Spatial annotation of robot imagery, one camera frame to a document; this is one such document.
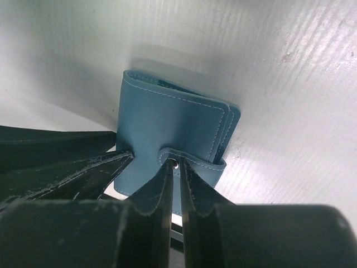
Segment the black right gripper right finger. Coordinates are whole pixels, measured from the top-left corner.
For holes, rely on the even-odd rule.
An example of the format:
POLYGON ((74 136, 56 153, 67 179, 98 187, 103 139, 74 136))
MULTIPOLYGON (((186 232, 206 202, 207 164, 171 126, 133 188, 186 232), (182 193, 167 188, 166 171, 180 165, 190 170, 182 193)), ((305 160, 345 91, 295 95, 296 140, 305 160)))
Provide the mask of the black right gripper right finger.
POLYGON ((186 267, 355 267, 356 237, 328 205, 238 205, 180 160, 186 267))

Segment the blue leather card holder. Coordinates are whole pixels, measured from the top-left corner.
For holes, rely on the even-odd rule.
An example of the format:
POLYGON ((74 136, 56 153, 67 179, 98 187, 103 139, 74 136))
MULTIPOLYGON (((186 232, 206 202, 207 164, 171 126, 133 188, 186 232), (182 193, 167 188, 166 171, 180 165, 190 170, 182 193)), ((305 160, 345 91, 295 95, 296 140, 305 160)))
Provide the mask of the blue leather card holder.
POLYGON ((210 186, 220 179, 224 153, 240 119, 239 108, 151 74, 126 70, 120 89, 117 150, 133 161, 114 180, 129 196, 166 159, 185 158, 210 186))

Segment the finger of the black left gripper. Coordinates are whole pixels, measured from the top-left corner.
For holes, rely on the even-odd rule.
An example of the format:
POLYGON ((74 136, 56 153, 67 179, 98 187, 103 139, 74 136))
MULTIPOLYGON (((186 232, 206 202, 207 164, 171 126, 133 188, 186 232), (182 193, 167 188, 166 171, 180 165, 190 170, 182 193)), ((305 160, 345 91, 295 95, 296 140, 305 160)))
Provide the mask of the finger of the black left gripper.
POLYGON ((100 155, 116 143, 112 131, 48 131, 1 126, 1 173, 100 155))
POLYGON ((98 200, 134 159, 130 151, 112 151, 1 175, 1 211, 24 200, 98 200))

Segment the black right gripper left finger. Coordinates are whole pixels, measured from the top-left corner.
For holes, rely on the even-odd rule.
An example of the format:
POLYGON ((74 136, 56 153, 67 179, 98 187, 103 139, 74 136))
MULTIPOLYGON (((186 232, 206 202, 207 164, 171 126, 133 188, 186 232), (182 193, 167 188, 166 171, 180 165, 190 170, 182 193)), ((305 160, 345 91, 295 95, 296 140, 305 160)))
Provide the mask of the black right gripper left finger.
POLYGON ((17 203, 1 216, 2 267, 167 267, 173 161, 123 201, 17 203))

